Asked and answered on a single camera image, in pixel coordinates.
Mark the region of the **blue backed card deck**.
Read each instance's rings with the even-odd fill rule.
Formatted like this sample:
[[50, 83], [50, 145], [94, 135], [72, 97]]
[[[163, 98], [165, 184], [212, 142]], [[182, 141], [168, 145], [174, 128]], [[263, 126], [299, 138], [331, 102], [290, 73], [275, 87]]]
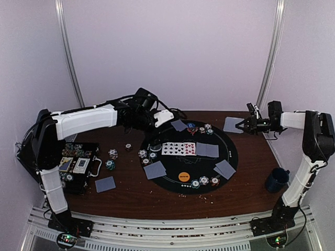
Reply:
[[235, 118], [235, 117], [226, 117], [225, 118], [225, 124], [223, 127], [224, 132], [230, 132], [230, 133], [237, 133], [242, 134], [243, 130], [236, 128], [236, 124], [243, 122], [243, 118]]

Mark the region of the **black orange 100 chip stack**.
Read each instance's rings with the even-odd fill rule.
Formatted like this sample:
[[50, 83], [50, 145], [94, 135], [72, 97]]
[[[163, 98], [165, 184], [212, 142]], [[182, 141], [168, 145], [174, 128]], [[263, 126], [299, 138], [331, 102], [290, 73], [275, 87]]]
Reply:
[[132, 150], [132, 144], [130, 144], [130, 143], [127, 143], [126, 145], [125, 145], [125, 150], [127, 151], [127, 152], [130, 152], [131, 150]]

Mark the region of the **green blue chip top mat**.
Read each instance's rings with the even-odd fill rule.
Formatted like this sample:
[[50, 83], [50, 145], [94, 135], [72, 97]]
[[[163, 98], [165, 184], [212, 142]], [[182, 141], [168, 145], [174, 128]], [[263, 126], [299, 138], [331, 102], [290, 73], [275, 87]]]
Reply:
[[208, 135], [212, 135], [214, 133], [214, 131], [212, 130], [212, 129], [208, 129], [207, 131], [206, 131], [206, 134], [208, 134]]

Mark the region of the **blue white 10 chip stack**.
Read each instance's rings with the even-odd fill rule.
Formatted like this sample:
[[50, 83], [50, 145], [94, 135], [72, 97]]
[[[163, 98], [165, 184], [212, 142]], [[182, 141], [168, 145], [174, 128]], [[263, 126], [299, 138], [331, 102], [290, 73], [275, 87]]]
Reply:
[[111, 159], [117, 159], [118, 158], [118, 152], [116, 149], [110, 149], [108, 151], [108, 155]]

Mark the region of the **clear dealer button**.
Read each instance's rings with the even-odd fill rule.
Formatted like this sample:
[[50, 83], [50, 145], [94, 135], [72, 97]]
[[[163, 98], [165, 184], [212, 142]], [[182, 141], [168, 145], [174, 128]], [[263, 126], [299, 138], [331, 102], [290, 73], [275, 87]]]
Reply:
[[158, 152], [162, 149], [162, 144], [156, 144], [150, 146], [150, 151], [152, 152]]

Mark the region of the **blue small blind button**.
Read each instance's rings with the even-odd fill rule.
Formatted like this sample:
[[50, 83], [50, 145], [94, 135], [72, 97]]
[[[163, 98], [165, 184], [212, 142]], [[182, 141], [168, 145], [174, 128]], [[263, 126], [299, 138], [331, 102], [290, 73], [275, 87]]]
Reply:
[[187, 123], [186, 124], [188, 128], [195, 128], [196, 125], [194, 123]]

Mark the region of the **green blue 50 chip stack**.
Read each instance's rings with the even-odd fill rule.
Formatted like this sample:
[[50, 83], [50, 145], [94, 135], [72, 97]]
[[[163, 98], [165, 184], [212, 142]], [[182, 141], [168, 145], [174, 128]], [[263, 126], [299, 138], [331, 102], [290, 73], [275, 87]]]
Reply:
[[109, 159], [106, 161], [105, 166], [108, 170], [114, 170], [116, 167], [116, 164], [112, 159]]

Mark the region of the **orange chip bottom mat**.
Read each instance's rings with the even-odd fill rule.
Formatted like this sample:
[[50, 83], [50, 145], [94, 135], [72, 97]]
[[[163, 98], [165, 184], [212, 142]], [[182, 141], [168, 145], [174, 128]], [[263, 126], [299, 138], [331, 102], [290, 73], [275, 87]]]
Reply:
[[220, 183], [220, 179], [217, 178], [217, 177], [212, 177], [211, 180], [210, 180], [210, 183], [212, 186], [218, 186], [219, 183]]

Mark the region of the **blue white chip bottom mat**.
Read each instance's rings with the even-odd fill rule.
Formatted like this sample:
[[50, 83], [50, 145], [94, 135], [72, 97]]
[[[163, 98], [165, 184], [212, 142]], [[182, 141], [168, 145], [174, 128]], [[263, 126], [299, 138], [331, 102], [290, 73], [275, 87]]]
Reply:
[[207, 185], [209, 183], [209, 178], [207, 176], [202, 176], [199, 179], [199, 183], [203, 186]]

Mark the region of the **green chip bottom mat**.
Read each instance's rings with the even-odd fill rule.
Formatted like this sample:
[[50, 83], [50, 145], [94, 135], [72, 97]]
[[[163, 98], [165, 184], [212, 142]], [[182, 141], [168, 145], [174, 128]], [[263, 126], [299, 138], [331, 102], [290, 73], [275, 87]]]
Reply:
[[200, 187], [200, 182], [198, 180], [192, 180], [191, 187], [194, 189], [198, 189]]

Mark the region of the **orange big blind button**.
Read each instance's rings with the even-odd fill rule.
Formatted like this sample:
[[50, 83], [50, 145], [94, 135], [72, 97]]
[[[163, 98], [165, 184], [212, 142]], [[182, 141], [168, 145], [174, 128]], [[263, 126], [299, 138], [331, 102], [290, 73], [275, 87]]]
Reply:
[[181, 181], [181, 182], [187, 182], [187, 181], [190, 180], [190, 174], [187, 173], [187, 172], [181, 172], [181, 173], [179, 173], [179, 175], [178, 175], [178, 179], [179, 179], [179, 181]]

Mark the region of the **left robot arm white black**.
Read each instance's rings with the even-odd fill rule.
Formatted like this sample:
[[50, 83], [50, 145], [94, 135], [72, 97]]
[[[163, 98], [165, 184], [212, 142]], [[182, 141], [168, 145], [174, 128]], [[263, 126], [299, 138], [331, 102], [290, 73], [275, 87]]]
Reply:
[[85, 156], [79, 146], [66, 138], [100, 128], [123, 126], [126, 130], [155, 131], [167, 122], [185, 119], [177, 108], [169, 108], [156, 95], [144, 88], [135, 94], [108, 100], [79, 109], [51, 112], [40, 110], [35, 124], [18, 143], [16, 157], [30, 173], [37, 173], [55, 224], [64, 232], [75, 228], [75, 220], [66, 201], [60, 179], [61, 159], [70, 153]]

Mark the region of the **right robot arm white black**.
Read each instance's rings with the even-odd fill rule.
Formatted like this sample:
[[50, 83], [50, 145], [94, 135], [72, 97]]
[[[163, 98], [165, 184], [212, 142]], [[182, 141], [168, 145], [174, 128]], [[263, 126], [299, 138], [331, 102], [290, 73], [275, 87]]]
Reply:
[[268, 221], [272, 230], [279, 231], [294, 219], [319, 171], [327, 167], [329, 158], [334, 154], [332, 115], [313, 110], [283, 112], [277, 109], [270, 111], [267, 119], [262, 119], [258, 112], [254, 111], [235, 127], [248, 134], [270, 131], [282, 133], [286, 129], [303, 131], [303, 154], [299, 169], [289, 188], [278, 199]]

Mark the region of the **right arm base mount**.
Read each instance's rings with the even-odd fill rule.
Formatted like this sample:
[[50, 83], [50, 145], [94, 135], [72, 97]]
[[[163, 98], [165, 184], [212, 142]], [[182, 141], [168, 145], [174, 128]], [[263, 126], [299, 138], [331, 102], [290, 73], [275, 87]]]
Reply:
[[298, 207], [276, 206], [271, 216], [250, 221], [253, 236], [268, 235], [294, 227], [294, 217], [298, 211]]

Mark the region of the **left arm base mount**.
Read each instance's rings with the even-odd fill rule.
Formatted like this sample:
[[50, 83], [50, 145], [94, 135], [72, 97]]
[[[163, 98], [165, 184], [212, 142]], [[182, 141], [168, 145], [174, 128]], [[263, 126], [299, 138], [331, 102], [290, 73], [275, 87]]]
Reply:
[[69, 233], [75, 237], [90, 237], [93, 224], [90, 220], [74, 218], [70, 209], [58, 214], [51, 210], [48, 227], [60, 232]]

